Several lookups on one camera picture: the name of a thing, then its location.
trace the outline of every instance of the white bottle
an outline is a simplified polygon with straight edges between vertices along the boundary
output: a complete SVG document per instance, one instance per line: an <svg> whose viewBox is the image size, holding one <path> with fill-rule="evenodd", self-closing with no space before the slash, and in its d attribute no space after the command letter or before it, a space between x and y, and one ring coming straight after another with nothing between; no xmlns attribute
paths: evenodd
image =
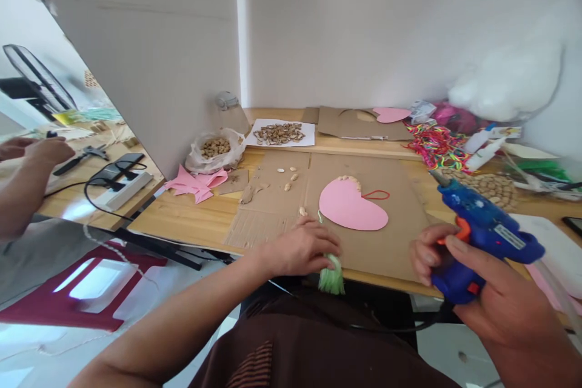
<svg viewBox="0 0 582 388"><path fill-rule="evenodd" d="M485 129L480 132L473 134L469 138L469 140L463 146L463 150L470 155L475 153L477 150L481 148L483 144L487 142L489 137L491 136L491 130L495 127L495 123L489 124Z"/></svg>
<svg viewBox="0 0 582 388"><path fill-rule="evenodd" d="M496 139L484 149L476 152L467 162L465 162L467 169L471 173L480 169L495 156L495 152L501 148L506 139L506 136L500 139Z"/></svg>

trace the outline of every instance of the wooden table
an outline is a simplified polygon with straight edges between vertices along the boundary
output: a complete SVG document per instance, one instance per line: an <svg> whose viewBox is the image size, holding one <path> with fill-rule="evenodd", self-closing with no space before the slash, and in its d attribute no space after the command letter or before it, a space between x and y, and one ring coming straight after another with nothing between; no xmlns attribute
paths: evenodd
<svg viewBox="0 0 582 388"><path fill-rule="evenodd" d="M87 128L88 125L89 123L77 123L74 126ZM121 131L124 130L124 126L117 126L112 122L108 122L108 125L117 138L119 134L121 134ZM112 131L107 130L95 136L89 136L88 138L71 140L68 144L79 152L83 147L98 147L102 144L111 142L112 139ZM138 144L131 149L128 149L123 144L114 144L108 147L106 152L111 159L110 162L115 162L116 159L119 159L126 153L143 153L145 154L145 158L141 162L147 165L147 171L153 174L153 179L135 196L133 196L130 201L116 211L117 214L130 217L163 185L164 177L141 144ZM101 158L95 156L88 157L81 161L81 163L74 169L63 175L63 181L59 186L87 181L106 164L107 162ZM104 230L115 231L119 229L125 220L96 210L87 199L85 199L83 187L83 185L77 185L48 197L45 199L42 207L38 210L38 213L52 218L62 218L82 224L87 223L92 227ZM104 187L91 187L89 188L89 195L92 199L95 199L104 191Z"/></svg>
<svg viewBox="0 0 582 388"><path fill-rule="evenodd" d="M278 118L286 121L299 121L303 109L250 109L247 116L254 121L256 118ZM241 168L248 169L252 177L260 164L265 149L247 148ZM331 136L317 135L313 147L295 147L293 151L335 153L347 155L364 155L374 157L394 157L403 159L402 165L408 172L410 180L418 188L423 198L427 213L447 222L454 221L454 214L443 204L437 191L435 180L428 174L422 161L410 150L402 147L402 143L382 141L346 140ZM184 244L205 247L227 253L243 254L237 247L225 246L222 242L229 230L230 224L238 209L241 192L214 196L198 205L194 196L174 196L164 192L128 227L134 232L141 232L158 238L179 241ZM516 213L538 215L550 219L574 241L578 237L561 222L563 216L582 216L582 205L572 204L524 193ZM527 270L515 264L515 268L529 278ZM440 296L435 289L387 276L378 276L359 271L344 270L348 279L369 284L384 286L405 292L419 293L430 296Z"/></svg>

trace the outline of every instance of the red string loop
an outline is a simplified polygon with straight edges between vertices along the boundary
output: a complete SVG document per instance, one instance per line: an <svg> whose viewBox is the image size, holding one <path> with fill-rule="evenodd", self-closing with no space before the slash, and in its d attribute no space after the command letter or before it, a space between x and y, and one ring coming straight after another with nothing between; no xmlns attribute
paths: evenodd
<svg viewBox="0 0 582 388"><path fill-rule="evenodd" d="M374 193L377 193L377 192L382 192L382 193L386 194L386 197L368 197L368 196L370 196ZM382 191L382 190L375 190L375 191L372 191L371 193L363 195L362 198L365 198L366 200L386 200L386 199L390 198L390 193L386 192L386 191Z"/></svg>

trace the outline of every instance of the pliers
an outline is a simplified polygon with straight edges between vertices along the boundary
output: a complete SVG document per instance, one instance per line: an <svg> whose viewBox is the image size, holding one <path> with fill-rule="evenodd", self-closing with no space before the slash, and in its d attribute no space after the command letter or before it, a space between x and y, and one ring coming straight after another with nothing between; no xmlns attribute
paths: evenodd
<svg viewBox="0 0 582 388"><path fill-rule="evenodd" d="M65 165L63 165L61 168L59 168L57 171L55 171L53 173L53 176L63 175L64 173L68 172L70 169L76 167L77 164L79 164L83 159L85 159L88 156L97 156L98 158L104 159L105 161L109 162L109 156L107 156L107 153L105 151L103 151L105 146L106 146L106 144L100 145L97 148L93 147L92 145L88 145L87 147L84 147L82 155L77 156L75 159L71 159L69 162L67 162Z"/></svg>

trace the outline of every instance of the clothing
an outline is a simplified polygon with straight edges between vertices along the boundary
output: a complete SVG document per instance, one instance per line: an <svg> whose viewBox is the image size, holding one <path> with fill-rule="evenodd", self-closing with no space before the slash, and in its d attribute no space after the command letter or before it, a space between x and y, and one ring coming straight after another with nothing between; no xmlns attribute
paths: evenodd
<svg viewBox="0 0 582 388"><path fill-rule="evenodd" d="M190 387L458 387L396 336L337 327L313 305L342 325L378 327L327 294L282 296L223 335Z"/></svg>

